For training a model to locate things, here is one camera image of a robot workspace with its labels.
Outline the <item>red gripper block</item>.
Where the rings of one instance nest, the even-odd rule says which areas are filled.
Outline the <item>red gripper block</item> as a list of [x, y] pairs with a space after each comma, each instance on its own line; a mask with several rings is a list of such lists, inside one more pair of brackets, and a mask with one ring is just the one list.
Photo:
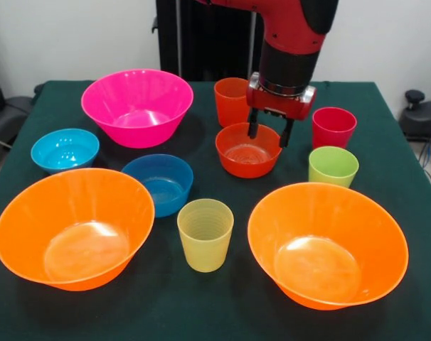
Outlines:
[[280, 136], [280, 148], [289, 144], [295, 120], [304, 120], [309, 115], [316, 97], [316, 88], [308, 86], [297, 97], [279, 96], [264, 90], [258, 82], [248, 85], [247, 103], [252, 109], [248, 119], [248, 136], [255, 139], [258, 130], [258, 110], [277, 113], [286, 118], [286, 126]]

